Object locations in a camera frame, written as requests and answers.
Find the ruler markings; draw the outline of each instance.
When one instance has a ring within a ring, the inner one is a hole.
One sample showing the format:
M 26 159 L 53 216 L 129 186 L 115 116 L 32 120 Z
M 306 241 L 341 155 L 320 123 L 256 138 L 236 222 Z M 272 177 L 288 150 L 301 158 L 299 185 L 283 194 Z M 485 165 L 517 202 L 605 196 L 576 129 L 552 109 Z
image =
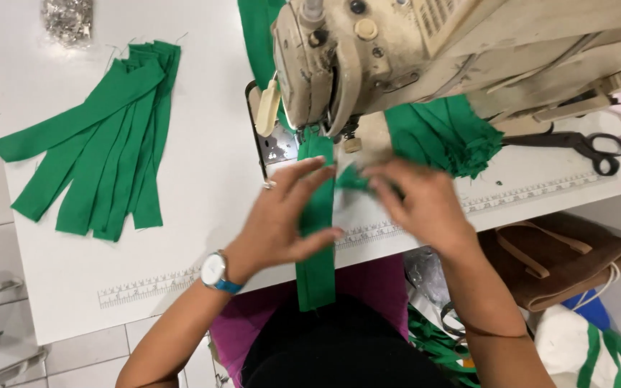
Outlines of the ruler markings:
M 505 190 L 480 198 L 460 200 L 460 204 L 466 214 L 471 214 L 485 211 L 489 208 L 509 206 L 510 204 L 533 200 L 543 195 L 550 195 L 578 186 L 592 184 L 603 179 L 604 177 L 599 176 L 595 172 L 585 172 L 517 189 Z M 374 224 L 350 228 L 345 233 L 345 237 L 335 243 L 335 249 L 338 251 L 406 234 L 405 230 L 398 225 L 394 225 L 390 220 L 382 220 Z M 191 267 L 182 271 L 165 273 L 160 276 L 99 290 L 97 292 L 99 307 L 100 309 L 107 309 L 148 297 L 186 289 L 199 279 L 199 269 Z

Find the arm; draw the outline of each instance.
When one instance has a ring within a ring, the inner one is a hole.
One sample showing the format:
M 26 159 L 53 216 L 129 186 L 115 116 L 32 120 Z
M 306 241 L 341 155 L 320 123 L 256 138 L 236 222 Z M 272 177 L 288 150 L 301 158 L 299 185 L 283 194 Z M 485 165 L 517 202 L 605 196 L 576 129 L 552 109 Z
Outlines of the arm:
M 277 186 L 263 190 L 246 225 L 224 249 L 227 280 L 245 284 L 258 271 L 306 260 L 341 237 L 328 228 L 301 239 L 298 217 L 315 190 L 335 174 L 324 158 L 306 159 L 272 176 Z M 165 311 L 141 340 L 116 381 L 116 388 L 175 387 L 177 374 L 200 344 L 231 294 L 195 282 Z
M 403 160 L 368 168 L 365 174 L 394 221 L 440 252 L 482 386 L 554 387 L 512 295 L 461 211 L 452 179 Z M 399 186 L 403 201 L 386 179 Z

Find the wrist watch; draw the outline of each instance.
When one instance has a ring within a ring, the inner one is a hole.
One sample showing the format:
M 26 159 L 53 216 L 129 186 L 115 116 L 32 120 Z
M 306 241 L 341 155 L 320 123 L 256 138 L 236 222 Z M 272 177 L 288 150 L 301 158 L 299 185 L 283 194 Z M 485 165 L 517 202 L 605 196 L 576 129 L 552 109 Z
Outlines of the wrist watch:
M 200 279 L 206 287 L 226 291 L 236 294 L 244 288 L 224 278 L 226 272 L 226 256 L 222 251 L 217 251 L 208 255 L 200 269 Z

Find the tile floor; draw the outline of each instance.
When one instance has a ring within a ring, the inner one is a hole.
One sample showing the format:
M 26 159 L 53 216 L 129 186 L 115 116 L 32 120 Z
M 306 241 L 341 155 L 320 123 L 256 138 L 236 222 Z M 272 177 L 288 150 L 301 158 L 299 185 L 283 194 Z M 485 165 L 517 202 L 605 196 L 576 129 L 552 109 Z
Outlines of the tile floor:
M 0 160 L 0 281 L 24 278 Z M 130 352 L 158 317 L 55 342 L 44 363 L 3 387 L 112 387 Z M 31 356 L 37 349 L 25 288 L 0 294 L 0 368 Z M 179 375 L 180 387 L 232 387 L 222 366 L 213 362 L 208 338 Z

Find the brown leather bag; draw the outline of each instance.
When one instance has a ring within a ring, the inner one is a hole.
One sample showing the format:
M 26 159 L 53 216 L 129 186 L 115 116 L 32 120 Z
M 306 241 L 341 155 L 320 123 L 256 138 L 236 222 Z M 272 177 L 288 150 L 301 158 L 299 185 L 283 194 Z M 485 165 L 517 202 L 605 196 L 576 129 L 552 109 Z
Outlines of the brown leather bag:
M 529 311 L 605 284 L 613 262 L 621 271 L 621 237 L 567 213 L 483 231 L 478 240 L 516 303 Z

